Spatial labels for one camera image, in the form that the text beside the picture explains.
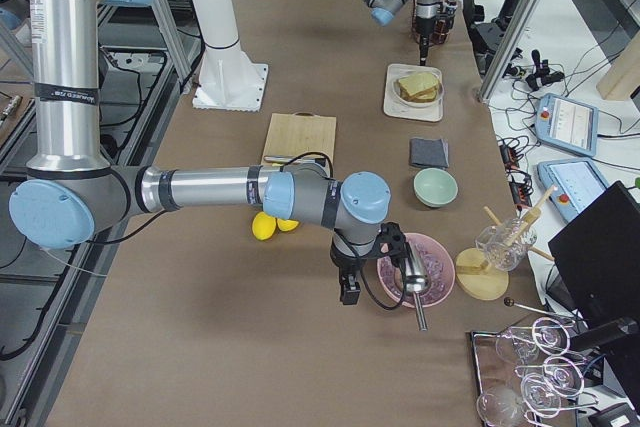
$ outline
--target computer monitor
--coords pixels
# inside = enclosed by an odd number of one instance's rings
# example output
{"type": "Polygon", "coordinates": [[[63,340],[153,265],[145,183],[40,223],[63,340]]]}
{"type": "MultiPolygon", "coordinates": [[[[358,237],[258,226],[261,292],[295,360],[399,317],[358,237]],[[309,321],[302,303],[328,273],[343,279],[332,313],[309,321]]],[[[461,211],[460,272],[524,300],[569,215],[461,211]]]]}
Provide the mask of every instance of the computer monitor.
{"type": "MultiPolygon", "coordinates": [[[[621,182],[567,224],[549,248],[590,329],[620,317],[640,323],[640,206],[621,182]]],[[[600,348],[640,409],[640,335],[600,348]]]]}

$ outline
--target yellow lemon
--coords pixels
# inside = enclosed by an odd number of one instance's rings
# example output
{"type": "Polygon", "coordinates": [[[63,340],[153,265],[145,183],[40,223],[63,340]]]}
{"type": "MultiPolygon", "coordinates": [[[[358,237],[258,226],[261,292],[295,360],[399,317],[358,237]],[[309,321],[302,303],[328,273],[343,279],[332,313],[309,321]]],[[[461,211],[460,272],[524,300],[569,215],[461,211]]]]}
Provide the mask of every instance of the yellow lemon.
{"type": "Polygon", "coordinates": [[[283,232],[289,232],[295,229],[298,225],[300,225],[300,222],[297,220],[278,219],[278,228],[283,232]]]}
{"type": "Polygon", "coordinates": [[[267,240],[276,231],[276,218],[264,212],[258,212],[251,223],[251,232],[258,240],[267,240]]]}

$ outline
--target green bowl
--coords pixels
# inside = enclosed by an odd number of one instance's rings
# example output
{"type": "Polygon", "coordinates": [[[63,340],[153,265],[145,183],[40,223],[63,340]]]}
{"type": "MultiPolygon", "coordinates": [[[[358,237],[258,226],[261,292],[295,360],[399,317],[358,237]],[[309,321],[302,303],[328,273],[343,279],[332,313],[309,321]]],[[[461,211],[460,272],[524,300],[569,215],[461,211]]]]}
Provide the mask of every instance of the green bowl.
{"type": "Polygon", "coordinates": [[[442,207],[458,195],[458,184],[451,174],[442,169],[423,169],[413,179],[416,197],[429,207],[442,207]]]}

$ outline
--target bread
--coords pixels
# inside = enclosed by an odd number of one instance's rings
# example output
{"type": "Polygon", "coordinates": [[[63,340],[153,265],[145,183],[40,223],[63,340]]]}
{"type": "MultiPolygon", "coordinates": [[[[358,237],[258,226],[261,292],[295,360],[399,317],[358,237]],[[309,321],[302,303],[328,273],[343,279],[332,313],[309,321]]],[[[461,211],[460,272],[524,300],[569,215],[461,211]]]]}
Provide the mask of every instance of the bread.
{"type": "Polygon", "coordinates": [[[440,80],[431,72],[415,72],[396,83],[400,97],[408,102],[433,102],[440,90],[440,80]]]}

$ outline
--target blue-framed tablet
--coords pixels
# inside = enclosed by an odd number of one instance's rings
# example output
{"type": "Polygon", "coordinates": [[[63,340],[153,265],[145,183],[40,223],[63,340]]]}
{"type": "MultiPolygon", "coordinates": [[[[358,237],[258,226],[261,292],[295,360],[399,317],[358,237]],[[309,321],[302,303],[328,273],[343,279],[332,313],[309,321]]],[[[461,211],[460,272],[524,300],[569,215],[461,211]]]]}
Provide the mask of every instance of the blue-framed tablet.
{"type": "Polygon", "coordinates": [[[571,222],[609,187],[596,164],[586,157],[540,162],[537,169],[545,190],[552,185],[558,188],[551,195],[551,201],[567,222],[571,222]]]}
{"type": "Polygon", "coordinates": [[[598,140],[598,109],[555,94],[540,99],[536,112],[540,142],[572,154],[593,157],[598,140]]]}

